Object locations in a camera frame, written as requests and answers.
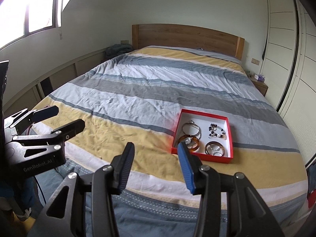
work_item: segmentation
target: bracelet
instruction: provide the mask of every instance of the bracelet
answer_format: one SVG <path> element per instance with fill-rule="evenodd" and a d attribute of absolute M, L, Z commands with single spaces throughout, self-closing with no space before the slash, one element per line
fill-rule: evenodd
<path fill-rule="evenodd" d="M 220 129 L 221 130 L 221 133 L 220 134 L 217 134 L 215 131 L 217 129 Z M 217 124 L 211 124 L 211 126 L 209 127 L 209 131 L 211 132 L 209 134 L 209 138 L 213 138 L 213 137 L 219 137 L 219 138 L 223 138 L 224 140 L 226 140 L 226 134 L 225 134 L 225 131 L 223 128 L 219 128 L 217 126 Z"/>
<path fill-rule="evenodd" d="M 188 133 L 186 133 L 186 132 L 184 131 L 184 129 L 183 129 L 183 127 L 186 126 L 186 125 L 189 125 L 189 126 L 194 127 L 195 129 L 198 130 L 198 132 L 197 132 L 196 134 L 188 134 Z M 192 120 L 190 120 L 189 122 L 184 123 L 184 124 L 182 125 L 182 132 L 183 132 L 184 134 L 186 134 L 186 135 L 191 135 L 191 136 L 198 136 L 198 135 L 200 135 L 199 139 L 201 138 L 201 128 L 200 128 L 197 124 L 195 124 L 194 121 L 192 121 Z"/>
<path fill-rule="evenodd" d="M 197 137 L 193 136 L 193 135 L 189 135 L 189 134 L 186 134 L 186 135 L 183 135 L 181 136 L 179 139 L 178 139 L 178 144 L 180 142 L 184 141 L 184 143 L 187 145 L 188 149 L 189 149 L 189 152 L 194 152 L 196 151 L 199 147 L 200 147 L 200 141 L 198 140 Z"/>
<path fill-rule="evenodd" d="M 213 149 L 212 146 L 213 145 L 217 145 L 218 149 Z M 210 148 L 212 150 L 211 154 L 209 153 L 209 151 L 207 150 L 208 148 Z M 225 154 L 225 148 L 223 145 L 221 145 L 219 142 L 217 141 L 210 141 L 205 145 L 205 153 L 208 155 L 213 155 L 213 156 L 219 156 L 222 157 Z"/>

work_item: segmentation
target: tissue box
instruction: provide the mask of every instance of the tissue box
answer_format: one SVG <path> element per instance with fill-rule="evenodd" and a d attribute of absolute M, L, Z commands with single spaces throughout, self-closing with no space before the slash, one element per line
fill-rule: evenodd
<path fill-rule="evenodd" d="M 261 74 L 259 74 L 259 75 L 255 74 L 254 77 L 255 77 L 255 79 L 257 79 L 258 81 L 264 82 L 264 76 L 263 76 L 263 75 L 261 75 Z"/>

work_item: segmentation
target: red box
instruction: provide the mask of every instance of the red box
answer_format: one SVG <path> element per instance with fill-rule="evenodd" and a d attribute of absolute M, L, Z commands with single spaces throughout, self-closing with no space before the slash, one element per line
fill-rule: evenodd
<path fill-rule="evenodd" d="M 228 118 L 220 115 L 205 113 L 205 112 L 199 112 L 199 111 L 191 111 L 182 109 L 177 129 L 175 132 L 175 135 L 173 137 L 172 147 L 171 147 L 171 153 L 172 154 L 178 154 L 177 153 L 177 141 L 178 139 L 184 135 L 182 132 L 182 125 L 189 120 L 192 120 L 195 122 L 196 125 L 198 125 L 201 129 L 201 138 L 200 138 L 200 147 L 191 154 L 196 155 L 200 158 L 200 160 L 203 161 L 213 161 L 213 162 L 219 162 L 219 163 L 229 163 L 233 159 L 233 141 L 232 141 L 232 135 L 230 132 L 230 126 L 228 122 Z M 226 140 L 219 137 L 213 137 L 209 138 L 209 126 L 214 123 L 218 125 L 218 128 L 223 128 L 226 133 Z M 214 156 L 209 155 L 205 153 L 205 145 L 209 141 L 217 141 L 220 144 L 222 144 L 225 148 L 225 154 L 224 156 Z"/>

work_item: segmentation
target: red item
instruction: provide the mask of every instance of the red item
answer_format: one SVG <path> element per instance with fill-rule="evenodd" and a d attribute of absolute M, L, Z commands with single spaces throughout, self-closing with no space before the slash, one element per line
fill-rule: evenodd
<path fill-rule="evenodd" d="M 232 159 L 233 159 L 233 141 L 232 141 L 232 135 L 231 135 L 231 131 L 230 131 L 230 126 L 228 123 L 228 118 L 224 117 L 224 116 L 220 116 L 220 115 L 215 115 L 215 114 L 210 114 L 210 113 L 205 113 L 205 112 L 200 112 L 200 111 L 191 111 L 191 110 L 186 110 L 186 109 L 182 109 L 179 119 L 178 119 L 178 124 L 177 124 L 177 128 L 175 131 L 175 135 L 173 137 L 173 142 L 172 145 L 177 143 L 177 140 L 175 140 L 175 138 L 177 137 L 177 133 L 178 133 L 178 128 L 180 128 L 181 126 L 179 126 L 179 122 L 181 119 L 181 116 L 183 113 L 188 113 L 188 114 L 194 114 L 194 115 L 201 115 L 204 117 L 208 117 L 208 118 L 217 118 L 220 120 L 224 120 L 226 122 L 227 125 L 227 140 L 229 141 L 229 148 L 230 148 L 230 157 L 220 157 L 220 156 L 213 156 L 213 155 L 209 155 L 209 154 L 205 154 L 205 153 L 198 153 L 198 152 L 192 152 L 192 155 L 198 156 L 200 158 L 200 160 L 203 161 L 213 161 L 213 162 L 219 162 L 219 163 L 226 163 L 228 164 Z M 171 147 L 171 153 L 172 154 L 178 154 L 177 148 L 176 147 Z"/>
<path fill-rule="evenodd" d="M 316 190 L 311 192 L 307 200 L 308 200 L 308 208 L 310 209 L 316 202 Z"/>

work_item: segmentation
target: wooden nightstand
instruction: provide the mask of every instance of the wooden nightstand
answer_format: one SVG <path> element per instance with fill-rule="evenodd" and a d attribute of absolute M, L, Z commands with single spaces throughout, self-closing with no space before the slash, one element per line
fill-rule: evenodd
<path fill-rule="evenodd" d="M 265 94 L 267 93 L 267 90 L 268 90 L 268 86 L 264 82 L 258 81 L 254 77 L 249 77 L 249 79 L 252 81 L 254 86 L 259 90 L 259 92 L 263 96 L 265 96 Z"/>

